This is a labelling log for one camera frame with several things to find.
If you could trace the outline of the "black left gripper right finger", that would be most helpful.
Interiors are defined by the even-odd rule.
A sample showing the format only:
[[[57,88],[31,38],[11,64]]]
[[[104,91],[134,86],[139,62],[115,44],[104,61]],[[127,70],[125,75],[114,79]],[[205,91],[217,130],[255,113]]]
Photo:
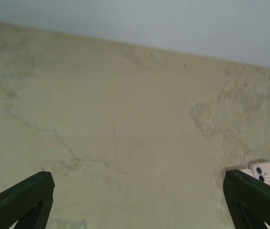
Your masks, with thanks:
[[[270,186],[237,170],[225,172],[223,193],[237,229],[270,226]]]

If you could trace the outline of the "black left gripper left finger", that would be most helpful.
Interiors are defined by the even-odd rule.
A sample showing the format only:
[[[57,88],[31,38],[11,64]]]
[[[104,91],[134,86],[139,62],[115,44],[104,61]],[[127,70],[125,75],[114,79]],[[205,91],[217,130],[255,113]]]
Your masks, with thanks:
[[[0,229],[44,229],[53,204],[54,180],[41,171],[0,193]]]

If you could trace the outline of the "light pink phone case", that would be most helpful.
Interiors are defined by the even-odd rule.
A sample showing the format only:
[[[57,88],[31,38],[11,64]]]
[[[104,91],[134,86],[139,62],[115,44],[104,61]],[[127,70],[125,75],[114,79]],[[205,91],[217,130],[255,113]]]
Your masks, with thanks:
[[[251,163],[249,168],[242,168],[241,171],[270,186],[270,162]]]

